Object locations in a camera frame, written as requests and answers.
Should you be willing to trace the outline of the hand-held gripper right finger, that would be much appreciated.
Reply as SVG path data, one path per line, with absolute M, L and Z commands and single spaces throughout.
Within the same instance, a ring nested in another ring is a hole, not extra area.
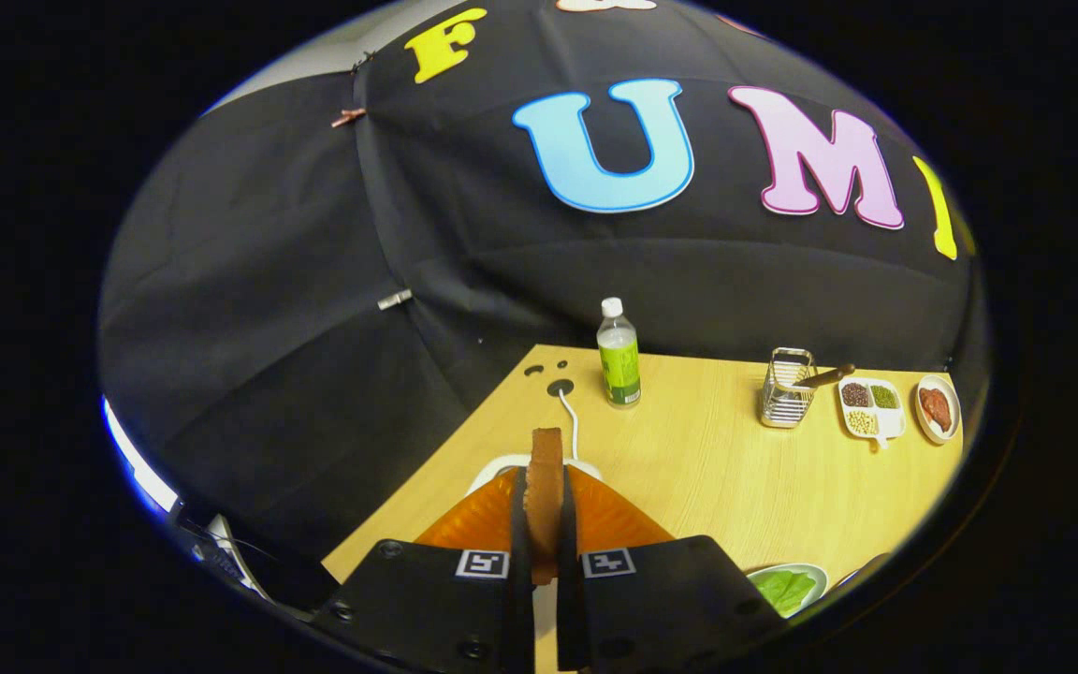
M 555 643 L 577 673 L 721 673 L 788 628 L 706 535 L 581 548 L 585 515 L 564 479 Z

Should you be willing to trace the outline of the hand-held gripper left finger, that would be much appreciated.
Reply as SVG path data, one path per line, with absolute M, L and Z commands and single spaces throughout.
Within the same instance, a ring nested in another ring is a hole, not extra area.
M 533 546 L 514 472 L 505 550 L 377 541 L 310 618 L 381 673 L 533 673 Z

